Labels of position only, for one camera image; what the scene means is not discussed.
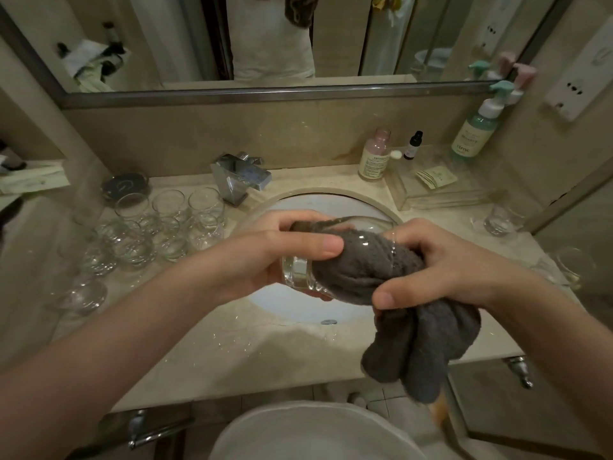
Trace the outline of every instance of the faucet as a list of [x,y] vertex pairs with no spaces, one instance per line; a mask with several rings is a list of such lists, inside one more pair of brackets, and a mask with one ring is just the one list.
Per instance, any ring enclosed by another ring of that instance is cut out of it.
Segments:
[[249,187],[264,189],[272,181],[272,174],[256,166],[262,163],[263,158],[251,157],[244,151],[236,156],[229,153],[220,155],[211,163],[211,170],[221,198],[238,207],[247,198]]

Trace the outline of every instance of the wall socket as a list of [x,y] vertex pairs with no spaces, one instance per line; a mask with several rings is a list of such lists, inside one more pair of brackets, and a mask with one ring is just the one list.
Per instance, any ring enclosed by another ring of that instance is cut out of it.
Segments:
[[578,115],[607,88],[613,80],[613,16],[586,44],[571,67],[545,96],[566,120]]
[[476,45],[489,57],[496,53],[500,40],[524,0],[495,0],[486,22],[477,37]]

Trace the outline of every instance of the forearm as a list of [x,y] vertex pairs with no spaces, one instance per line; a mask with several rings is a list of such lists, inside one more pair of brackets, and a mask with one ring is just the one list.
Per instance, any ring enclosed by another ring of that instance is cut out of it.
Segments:
[[613,333],[538,277],[511,286],[493,314],[613,458]]
[[4,438],[0,457],[66,456],[75,442],[218,305],[206,284],[212,276],[201,275],[202,270],[197,269],[190,258],[164,271],[77,331],[5,373],[0,379]]

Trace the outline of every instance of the sink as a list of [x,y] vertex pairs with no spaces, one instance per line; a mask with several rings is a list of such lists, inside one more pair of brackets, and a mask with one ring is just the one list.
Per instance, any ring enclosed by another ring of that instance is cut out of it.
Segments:
[[[369,203],[336,194],[313,193],[288,197],[275,202],[258,215],[269,210],[317,210],[336,218],[360,215],[386,221],[398,221]],[[281,284],[264,287],[251,294],[249,298],[260,308],[296,323],[334,325],[351,319],[372,318],[373,316],[371,307],[352,305],[337,300],[324,302]]]

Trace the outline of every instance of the gray cloth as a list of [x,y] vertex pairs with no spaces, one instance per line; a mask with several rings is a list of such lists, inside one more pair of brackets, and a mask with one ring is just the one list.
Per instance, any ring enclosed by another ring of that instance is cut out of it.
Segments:
[[[378,286],[425,266],[418,254],[380,235],[354,229],[333,233],[343,238],[343,252],[314,261],[312,268],[318,282],[342,301],[372,305]],[[362,356],[364,371],[380,383],[400,379],[410,397],[432,403],[447,377],[449,361],[462,357],[477,338],[481,316],[471,305],[440,299],[386,310],[376,328],[375,341]]]

